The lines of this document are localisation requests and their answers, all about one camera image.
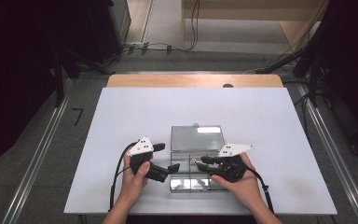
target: hand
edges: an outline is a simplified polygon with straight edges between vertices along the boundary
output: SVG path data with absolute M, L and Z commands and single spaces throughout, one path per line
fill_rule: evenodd
M 249 168 L 255 169 L 245 153 L 241 153 L 240 155 L 243 162 Z M 251 209 L 251 206 L 255 205 L 256 203 L 264 203 L 260 195 L 257 177 L 255 177 L 255 175 L 250 171 L 246 171 L 243 174 L 242 179 L 234 183 L 230 183 L 218 175 L 213 175 L 212 180 L 214 180 L 221 187 L 234 193 L 238 201 L 240 201 L 240 203 L 249 209 Z
M 255 170 L 248 156 L 245 153 L 241 153 L 240 155 L 242 161 L 249 168 Z M 238 199 L 238 201 L 240 201 L 240 203 L 242 203 L 251 211 L 257 223 L 281 223 L 280 220 L 277 219 L 271 211 L 269 211 L 263 199 L 261 198 L 257 177 L 255 177 L 252 172 L 246 171 L 243 174 L 242 179 L 234 183 L 230 183 L 218 175 L 213 175 L 212 180 L 214 180 L 221 187 L 231 191 Z
M 128 213 L 136 201 L 138 201 L 143 188 L 147 185 L 145 175 L 149 172 L 150 162 L 144 162 L 141 167 L 139 167 L 136 175 L 134 175 L 132 169 L 129 168 L 130 159 L 127 154 L 124 155 L 124 169 L 126 170 L 123 172 L 121 192 L 112 210 L 103 221 L 103 224 L 125 224 Z
M 130 167 L 130 156 L 127 154 L 124 156 L 124 169 Z M 124 203 L 129 207 L 132 207 L 139 196 L 141 196 L 143 188 L 147 185 L 147 178 L 145 175 L 149 172 L 150 162 L 144 162 L 140 167 L 136 175 L 133 174 L 132 169 L 128 168 L 123 172 L 123 181 L 121 185 L 121 192 L 118 195 L 117 202 Z

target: electrical cord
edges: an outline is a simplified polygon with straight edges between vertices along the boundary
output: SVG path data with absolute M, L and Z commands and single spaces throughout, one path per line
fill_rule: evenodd
M 115 199 L 115 188 L 116 188 L 116 181 L 117 181 L 117 177 L 119 174 L 121 174 L 122 172 L 124 172 L 126 169 L 130 168 L 130 167 L 127 167 L 126 169 L 123 169 L 121 172 L 119 172 L 118 170 L 120 169 L 120 165 L 121 165 L 121 161 L 123 160 L 126 152 L 128 151 L 128 149 L 130 147 L 133 147 L 136 145 L 136 142 L 133 142 L 131 144 L 129 144 L 125 149 L 124 151 L 121 153 L 121 156 L 120 156 L 120 159 L 118 160 L 118 163 L 117 163 L 117 168 L 116 168 L 116 172 L 115 172 L 115 179 L 113 180 L 113 185 L 110 189 L 110 204 L 109 204 L 109 212 L 110 210 L 113 208 L 113 200 Z
M 247 165 L 243 165 L 248 171 L 252 172 L 252 174 L 255 175 L 255 177 L 257 177 L 257 179 L 260 180 L 260 183 L 261 183 L 261 188 L 264 190 L 264 194 L 266 195 L 266 200 L 267 200 L 267 205 L 268 205 L 268 208 L 269 210 L 272 212 L 272 214 L 275 214 L 274 212 L 274 208 L 272 206 L 272 200 L 271 200 L 271 197 L 269 196 L 269 186 L 266 185 L 263 181 L 263 178 L 261 177 L 261 175 L 254 169 L 250 168 L 249 166 Z
M 197 8 L 197 18 L 196 18 L 196 28 L 194 28 L 194 12 Z M 191 41 L 191 46 L 188 50 L 192 50 L 196 47 L 199 41 L 199 14 L 200 14 L 200 0 L 196 0 L 196 3 L 193 7 L 193 12 L 191 14 L 191 29 L 193 31 L 193 40 Z

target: gray floor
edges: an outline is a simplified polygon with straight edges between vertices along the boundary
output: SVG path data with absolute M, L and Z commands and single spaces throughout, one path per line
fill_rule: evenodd
M 274 35 L 276 39 L 271 43 L 282 43 L 281 35 Z M 182 52 L 148 50 L 143 54 L 140 50 L 132 54 L 124 54 L 117 58 L 107 68 L 118 73 L 153 72 L 153 71 L 223 71 L 229 73 L 252 73 L 252 69 L 265 67 L 278 60 L 279 54 L 271 53 L 267 45 L 259 52 Z M 291 70 L 293 66 L 287 64 L 276 73 L 282 80 L 293 80 Z M 82 72 L 79 79 L 72 80 L 73 87 L 69 92 L 68 105 L 63 112 L 57 131 L 52 138 L 46 157 L 36 176 L 34 185 L 22 207 L 18 223 L 79 223 L 78 216 L 63 213 L 72 179 L 75 175 L 87 133 L 92 121 L 95 107 L 101 89 L 106 85 L 108 76 L 95 72 Z M 286 84 L 293 101 L 300 98 L 297 84 Z M 327 108 L 318 97 L 320 109 L 328 128 L 331 130 L 341 155 L 351 169 L 351 173 L 358 184 L 358 157 L 351 153 L 349 138 L 342 131 L 334 113 Z M 34 116 L 22 133 L 16 145 L 0 157 L 0 222 L 14 196 L 17 186 L 34 155 L 35 150 L 48 126 L 54 110 L 55 94 L 53 93 L 38 113 Z M 84 113 L 75 125 L 78 111 L 73 108 L 83 108 Z M 296 107 L 302 120 L 302 110 Z M 358 223 L 348 200 L 345 190 L 337 177 L 336 171 L 326 153 L 321 138 L 306 113 L 310 144 L 321 168 L 327 187 L 337 207 L 337 216 L 280 216 L 284 223 Z M 89 223 L 101 223 L 103 216 L 88 216 Z

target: cable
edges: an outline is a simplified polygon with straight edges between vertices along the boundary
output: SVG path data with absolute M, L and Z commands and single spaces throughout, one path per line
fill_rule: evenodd
M 115 172 L 115 179 L 113 180 L 113 185 L 110 189 L 110 207 L 109 207 L 109 212 L 110 210 L 113 208 L 113 200 L 115 199 L 115 188 L 116 188 L 116 181 L 117 181 L 117 176 L 119 175 L 119 172 L 118 170 L 120 169 L 120 165 L 121 165 L 121 161 L 123 160 L 124 158 L 124 155 L 126 154 L 127 150 L 130 148 L 130 147 L 133 147 L 136 145 L 136 142 L 133 142 L 131 144 L 129 144 L 125 149 L 124 151 L 121 153 L 121 156 L 120 156 L 120 159 L 118 160 L 118 163 L 117 163 L 117 168 L 116 168 L 116 172 Z
M 196 28 L 194 28 L 194 12 L 197 8 L 197 18 L 196 18 Z M 196 47 L 199 41 L 199 14 L 200 14 L 200 0 L 196 0 L 196 3 L 193 7 L 193 12 L 191 14 L 191 29 L 193 31 L 193 40 L 191 41 L 191 46 L 188 50 L 192 50 Z
M 271 200 L 271 198 L 269 197 L 269 186 L 264 183 L 263 178 L 261 177 L 261 175 L 260 175 L 256 170 L 250 168 L 250 167 L 247 166 L 247 165 L 243 165 L 243 166 L 244 166 L 247 170 L 249 170 L 250 172 L 252 172 L 252 174 L 254 174 L 255 177 L 257 177 L 257 179 L 260 180 L 261 188 L 263 188 L 264 194 L 266 195 L 266 200 L 267 200 L 268 208 L 269 208 L 269 210 L 272 212 L 272 214 L 275 214 L 274 208 L 273 208 L 273 206 L 272 206 L 272 200 Z
M 131 168 L 131 167 L 129 166 L 129 167 L 125 168 L 125 169 L 122 169 L 120 172 L 118 172 L 117 176 L 119 176 L 121 173 L 123 173 L 124 171 L 126 171 L 126 170 L 128 170 L 128 169 L 130 169 L 130 168 Z
M 306 107 L 307 107 L 307 101 L 308 101 L 309 97 L 310 96 L 308 95 L 307 97 L 305 97 L 303 99 L 303 102 L 302 102 L 302 105 L 301 105 L 301 110 L 302 110 L 302 113 L 303 113 L 304 133 L 307 136 L 308 142 L 310 143 L 310 135 L 308 133 L 308 123 L 307 123 L 307 117 L 306 117 L 306 113 L 305 113 L 305 110 L 306 110 Z

